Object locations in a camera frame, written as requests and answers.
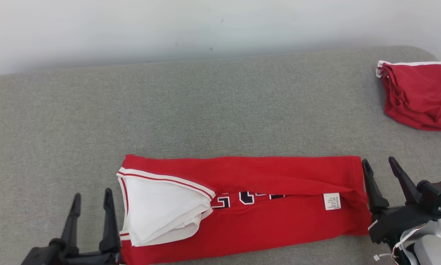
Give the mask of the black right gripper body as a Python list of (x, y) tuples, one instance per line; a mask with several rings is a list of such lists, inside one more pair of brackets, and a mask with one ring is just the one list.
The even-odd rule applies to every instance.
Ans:
[(380, 213), (371, 213), (373, 223), (369, 236), (373, 243), (394, 245), (406, 230), (423, 225), (427, 227), (414, 237), (418, 238), (424, 233), (441, 236), (441, 181), (431, 183), (422, 180), (415, 185), (421, 193), (418, 204), (389, 206)]

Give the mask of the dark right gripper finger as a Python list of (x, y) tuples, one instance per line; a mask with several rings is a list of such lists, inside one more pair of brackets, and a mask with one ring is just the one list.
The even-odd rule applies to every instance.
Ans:
[(371, 213), (380, 213), (382, 210), (389, 208), (390, 204), (388, 200), (382, 196), (379, 187), (375, 182), (374, 172), (367, 159), (363, 159), (361, 164), (369, 211)]
[(405, 205), (415, 205), (420, 202), (421, 193), (417, 190), (416, 185), (410, 179), (408, 174), (402, 169), (401, 165), (397, 162), (395, 157), (390, 156), (388, 158), (391, 170), (394, 176), (398, 179), (402, 188), (404, 196), (406, 198)]

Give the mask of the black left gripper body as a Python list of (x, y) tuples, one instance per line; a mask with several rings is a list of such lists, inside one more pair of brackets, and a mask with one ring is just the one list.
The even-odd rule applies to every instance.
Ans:
[(22, 265), (118, 265), (120, 249), (118, 245), (109, 250), (72, 254), (70, 246), (54, 238), (48, 246), (32, 248)]

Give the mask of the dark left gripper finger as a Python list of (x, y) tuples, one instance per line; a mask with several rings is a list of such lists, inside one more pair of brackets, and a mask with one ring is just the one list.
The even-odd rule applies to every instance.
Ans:
[(81, 195), (80, 193), (76, 193), (61, 235), (61, 240), (66, 244), (67, 255), (79, 255), (79, 248), (77, 246), (77, 221), (80, 214)]
[(121, 240), (113, 202), (113, 193), (110, 188), (105, 189), (103, 208), (105, 210), (105, 221), (103, 238), (99, 243), (99, 251), (101, 253), (119, 253), (121, 249)]

